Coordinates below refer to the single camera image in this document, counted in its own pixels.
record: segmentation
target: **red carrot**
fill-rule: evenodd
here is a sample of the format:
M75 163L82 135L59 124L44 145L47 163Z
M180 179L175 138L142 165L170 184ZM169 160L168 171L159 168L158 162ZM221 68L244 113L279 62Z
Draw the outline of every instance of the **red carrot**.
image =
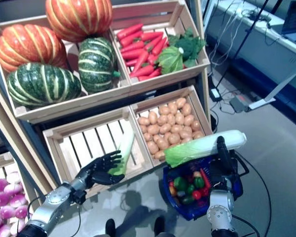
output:
M151 76L140 76L140 77L138 77L138 81L144 81L144 80L148 80L150 78L152 78L152 77Z
M129 60L129 59L137 59L139 57L139 55L141 55L143 53L143 49L139 48L139 49L134 49L131 51L127 51L127 52L123 52L122 53L122 57L123 59Z
M159 42L159 43L153 48L152 53L153 53L154 55L158 55L158 54L161 52L161 50L162 50L162 48L163 48L164 43L165 43L166 40L167 40L167 38L163 38L162 41L160 41L160 42Z
M120 44L123 47L126 47L126 46L130 45L131 43L133 43L134 39L138 38L142 33L143 33L142 31L137 31L136 33L133 33L130 36L127 36L124 39L122 39L120 41Z
M126 36L129 36L130 34L141 30L142 27L143 27L143 24L137 24L137 25L128 27L128 28L126 28L124 30L121 30L120 32L117 33L117 38L119 40L121 40L121 39L125 38Z
M163 35L163 32L146 32L146 33L142 33L142 35L140 36L140 39L142 41L153 40L162 35Z
M148 65L148 66L138 69L135 73L131 73L130 77L134 78L134 77L140 77L140 76L148 76L152 72L153 72L153 66Z
M147 50L148 52L150 52L156 46L156 44L158 44L160 42L161 39L162 39L162 36L155 38L153 41L146 44L144 49Z
M137 63L137 59L133 59L133 60L131 60L131 61L127 61L127 62L125 62L125 65L126 65L127 67L133 67L133 66L135 66L136 63Z
M134 67L133 73L135 73L136 71L138 71L138 69L142 66L142 64L147 61L149 56L149 53L145 50L143 50L143 53L138 57L137 59L137 63Z
M129 51L129 50L133 50L133 49L138 49L138 48L143 48L145 45L144 45L144 42L143 41L138 41L136 43L132 43L130 44L129 46L125 47L125 48L122 48L120 50L121 53L123 52L126 52L126 51Z
M161 68L157 68L156 70L154 70L150 75L149 77L157 77L161 75Z

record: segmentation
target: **green leafy vegetable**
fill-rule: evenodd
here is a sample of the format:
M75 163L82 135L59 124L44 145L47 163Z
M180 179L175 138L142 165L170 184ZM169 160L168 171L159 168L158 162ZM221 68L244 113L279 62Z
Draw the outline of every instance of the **green leafy vegetable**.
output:
M157 59L161 74L176 72L183 69L183 49L170 46L165 48Z

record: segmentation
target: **floor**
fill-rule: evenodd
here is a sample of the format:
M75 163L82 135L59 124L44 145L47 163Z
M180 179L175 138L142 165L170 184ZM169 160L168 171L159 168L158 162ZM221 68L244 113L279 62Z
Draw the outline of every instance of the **floor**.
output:
M215 83L225 66L214 70ZM240 91L233 93L248 91L231 75L226 76L219 89L222 94L235 89ZM227 103L232 97L232 93L224 95L224 112L233 112ZM238 129L248 138L247 144L238 151L260 172L270 191L272 221L267 236L296 236L296 125L272 105L233 115L223 113L219 105L213 111L219 116L218 132ZM81 211L81 228L76 236L93 237L103 234L106 220L113 218L118 226L119 237L152 237L154 221L160 214L166 217L167 231L177 237L211 236L211 225L206 217L188 222L167 206L160 194L160 185L157 185L160 180L162 168L87 200ZM233 214L252 223L260 235L264 236L269 218L266 190L251 168L250 174L242 177L242 182L244 194L235 202ZM73 235L78 223L77 209L73 206L51 237ZM232 224L239 236L253 232L238 220L233 219Z

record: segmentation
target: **wooden crate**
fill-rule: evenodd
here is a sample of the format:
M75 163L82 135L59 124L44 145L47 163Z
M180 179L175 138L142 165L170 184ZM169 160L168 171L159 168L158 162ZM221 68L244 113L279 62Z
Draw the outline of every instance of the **wooden crate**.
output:
M112 35L116 36L121 29L138 23L144 24L143 30L145 32L163 32L164 37L167 37L169 34L184 34L185 30L189 27L192 27L195 37L199 36L184 0L153 1L113 6ZM196 60L196 66L138 82L137 78L129 77L129 73L132 71L133 67L126 67L119 51L120 44L116 37L114 37L114 45L116 51L118 51L118 57L122 68L128 80L131 82L130 95L154 90L195 77L210 65L205 47L203 47Z
M183 88L180 90L176 90L174 92L170 92L170 93L167 93L167 94L164 94L161 96L157 96L157 97L149 99L149 100L139 102L137 104L133 104L131 107L132 107L133 116L136 118L136 125L137 125L138 130L140 130L140 127L137 122L137 119L140 116L148 117L149 111L154 111L159 116L159 112L158 112L159 106L166 105L169 102L174 102L177 99L179 99L180 97L186 98L186 102L191 105L191 108L192 108L191 114L194 115L195 119L199 120L202 130L203 130L203 133L205 135L212 134L213 132L212 132L211 127L208 123L208 120L206 118L206 115L204 113L202 105L198 99L198 96L197 96L194 86L189 86L189 87L186 87L186 88ZM141 136L142 141L144 142L144 136L141 131L140 131L140 136ZM152 163L154 166L161 164L161 162L159 160L152 158L152 156L150 155L150 152L148 150L148 147L146 145L146 142L144 142L144 144L145 144L145 151L144 151L145 156L151 157Z
M46 16L38 16L31 17L21 20L9 21L0 23L0 36L2 35L2 31L4 28L11 26L13 24L36 24L40 26L49 27L49 23L47 21ZM112 36L108 32L105 37L109 38L112 41ZM79 44L71 43L68 41L64 41L68 63L71 67L72 72L75 76L79 77L78 73L78 47ZM116 101L128 96L130 92L130 82L125 75L124 70L122 69L122 64L118 61L118 70L121 72L121 77L115 80L114 88L111 90L81 96L76 99L72 99L69 101L61 102L58 104L53 104L33 110L29 110L24 106L21 106L15 103L11 96L9 96L9 101L11 103L13 113L18 119L26 120L30 123L39 123L43 121L47 121L54 118L59 118L61 116L65 116L74 112L79 112L94 106L98 106L101 104L105 104L108 102ZM7 90L6 77L8 73L3 70L0 65L0 73L3 78L4 86Z
M15 159L13 158L10 152L4 153L0 155L0 179L6 178L7 174L11 172L18 172L21 178L21 183L24 189L24 194L26 200L30 202L31 200L37 197L37 193L33 186L28 182L24 174L20 172L19 166L17 165ZM31 205L31 213L39 207L39 202L34 201Z
M113 110L43 132L49 151L61 181L71 181L81 167L93 158L115 151L126 129L135 131L131 157L127 163L124 181L149 169L152 163L142 154L145 148L130 107ZM87 193L91 197L108 189L109 186L95 185Z

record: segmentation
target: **potato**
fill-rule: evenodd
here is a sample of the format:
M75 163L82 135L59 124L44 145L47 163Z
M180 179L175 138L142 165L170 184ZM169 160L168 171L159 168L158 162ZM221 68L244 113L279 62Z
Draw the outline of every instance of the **potato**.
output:
M171 126L176 124L176 117L174 117L173 114L168 114L167 118L168 118L168 124L170 124Z
M146 133L147 132L147 127L145 125L139 125L140 130L142 131L142 133Z
M147 132L150 133L151 135L158 134L160 130L160 127L157 124L150 125L147 128Z
M201 130L201 124L199 123L199 121L194 120L193 123L191 124L191 128L192 128L193 132L199 131L199 130Z
M152 135L150 133L144 133L144 139L146 142L151 141L152 140Z
M150 111L148 119L150 121L150 124L156 124L158 119L157 114L154 111Z
M156 154L154 154L154 158L162 161L166 159L166 155L163 151L158 151Z
M166 115L160 115L159 118L158 118L158 120L157 120L157 124L159 126L162 126L165 123L167 123L167 121L168 121L168 117Z
M159 113L161 115L168 115L170 113L170 109L166 105L160 106L159 107Z
M187 137L192 137L192 133L191 132L185 131L183 129L179 132L179 135L180 135L180 137L182 139L185 139Z
M188 131L190 133L192 133L192 128L190 126L184 126L183 130Z
M149 121L149 119L146 118L146 117L140 117L140 118L138 118L138 123L139 123L140 125L148 126L148 125L150 124L150 121Z
M183 97L176 100L176 105L178 109L181 109L185 103L186 103L186 99Z
M159 135L159 134L156 134L156 135L153 136L152 139L153 139L154 142L157 142L157 140L158 140L159 138L161 138L160 135Z
M171 125L170 124L168 124L168 123L165 123L164 125L162 125L161 127L160 127L160 133L161 134L165 134L166 132L169 132L171 130Z
M192 111L191 105L189 105L189 103L185 103L182 108L182 114L184 116L188 116L191 114L191 111Z
M182 129L183 129L182 125L175 124L175 125L172 126L170 131L172 133L179 133Z
M198 139L198 138L201 138L201 137L205 137L205 135L204 135L204 133L202 131L193 132L192 136L193 136L193 139Z
M178 112L178 106L175 102L171 102L168 104L168 108L170 109L170 113L176 115Z
M191 124L194 121L194 116L193 115L188 115L184 118L184 125L185 126L191 126Z
M152 155L156 154L159 151L157 144L155 144L153 141L147 142L147 146L150 151L150 154Z
M186 143L186 142L189 142L189 141L192 141L193 139L191 137L186 137L185 139L182 139L181 141L181 144L182 143Z
M164 140L166 140L167 142L169 142L169 136L170 136L171 134L172 134L171 132L166 132L166 133L163 135Z
M183 125L184 124L184 115L181 113L176 114L176 124Z
M165 150L169 147L169 143L164 138L160 138L157 140L157 146L160 150Z
M169 142L171 144L176 144L176 143L179 143L180 142L180 135L177 134L177 133L172 133L169 138L168 138Z

